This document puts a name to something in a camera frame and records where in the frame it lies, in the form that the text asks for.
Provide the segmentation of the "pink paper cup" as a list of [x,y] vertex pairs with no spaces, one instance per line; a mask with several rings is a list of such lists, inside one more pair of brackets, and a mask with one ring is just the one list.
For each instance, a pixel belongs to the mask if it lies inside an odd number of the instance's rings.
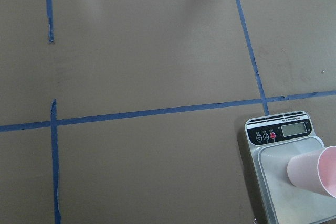
[[335,146],[294,156],[288,162],[291,183],[304,190],[335,197]]

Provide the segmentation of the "brown paper table cover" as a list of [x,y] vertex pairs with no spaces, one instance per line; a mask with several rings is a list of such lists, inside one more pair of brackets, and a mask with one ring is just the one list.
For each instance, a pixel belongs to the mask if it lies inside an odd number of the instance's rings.
[[1,223],[264,223],[294,110],[335,144],[335,0],[1,0]]

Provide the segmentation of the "white digital kitchen scale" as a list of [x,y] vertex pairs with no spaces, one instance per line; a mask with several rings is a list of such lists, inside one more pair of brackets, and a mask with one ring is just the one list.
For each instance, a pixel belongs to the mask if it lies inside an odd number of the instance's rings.
[[324,148],[305,111],[252,118],[245,123],[250,158],[265,219],[258,223],[324,223],[335,219],[335,199],[294,186],[291,158]]

